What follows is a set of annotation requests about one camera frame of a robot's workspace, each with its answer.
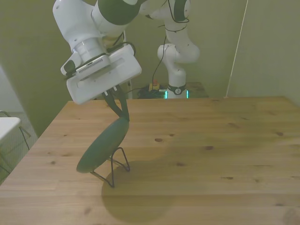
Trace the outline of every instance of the green wall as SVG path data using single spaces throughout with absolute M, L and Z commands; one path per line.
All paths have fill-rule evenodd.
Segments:
M 249 0 L 229 96 L 286 96 L 300 105 L 299 9 L 299 0 Z
M 0 1 L 0 65 L 37 135 L 70 100 L 61 65 L 70 49 L 53 17 L 54 1 Z

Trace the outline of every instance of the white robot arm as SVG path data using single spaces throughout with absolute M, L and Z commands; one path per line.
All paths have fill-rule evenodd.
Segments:
M 175 63 L 196 61 L 200 52 L 187 35 L 189 11 L 190 0 L 98 0 L 95 6 L 82 0 L 56 0 L 53 14 L 72 51 L 61 68 L 72 99 L 83 104 L 142 72 L 130 45 L 109 54 L 102 41 L 118 37 L 138 13 L 165 21 L 172 44 L 161 46 L 158 56 L 165 56 L 169 95 L 184 96 L 186 74 Z

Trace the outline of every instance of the metal wire stand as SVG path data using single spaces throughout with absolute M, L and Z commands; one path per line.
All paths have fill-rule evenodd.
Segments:
M 116 153 L 117 150 L 122 150 L 123 155 L 124 155 L 124 158 L 125 158 L 125 160 L 126 160 L 127 167 L 126 167 L 124 164 L 120 163 L 119 161 L 113 159 L 113 156 L 114 156 L 114 154 Z M 101 175 L 99 175 L 98 173 L 96 173 L 95 171 L 90 172 L 91 174 L 93 174 L 94 176 L 96 176 L 97 178 L 99 178 L 100 180 L 106 181 L 106 182 L 109 184 L 109 186 L 111 186 L 112 188 L 115 187 L 115 185 L 114 185 L 114 174 L 113 174 L 113 163 L 116 163 L 116 164 L 118 164 L 118 165 L 123 166 L 124 169 L 125 169 L 127 172 L 130 172 L 130 165 L 129 165 L 129 163 L 128 163 L 128 160 L 127 160 L 127 157 L 126 157 L 126 155 L 125 155 L 124 149 L 121 148 L 121 147 L 119 147 L 119 148 L 116 149 L 116 151 L 114 151 L 113 154 L 112 154 L 112 156 L 110 156 L 110 157 L 108 158 L 108 159 L 111 161 L 111 168 L 112 168 L 112 183 L 109 182 L 108 179 L 106 179 L 106 178 L 104 178 L 103 176 L 101 176 Z
M 7 117 L 11 117 L 6 111 L 0 111 L 0 113 L 3 113 L 3 114 L 6 115 Z M 20 131 L 21 131 L 21 133 L 22 133 L 23 139 L 24 139 L 24 141 L 25 141 L 25 144 L 26 144 L 28 150 L 30 150 L 30 147 L 29 147 L 29 145 L 28 145 L 28 143 L 27 143 L 27 140 L 26 140 L 26 138 L 25 138 L 24 133 L 26 133 L 29 137 L 31 137 L 31 134 L 28 133 L 22 126 L 20 126 L 19 129 L 20 129 Z

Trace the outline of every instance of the wood grain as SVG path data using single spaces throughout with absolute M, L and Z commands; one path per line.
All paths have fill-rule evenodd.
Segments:
M 69 102 L 0 187 L 2 225 L 290 225 L 300 110 L 283 97 L 129 100 L 116 188 L 76 166 L 117 116 Z M 116 159 L 124 161 L 121 153 Z M 110 179 L 110 164 L 97 172 Z

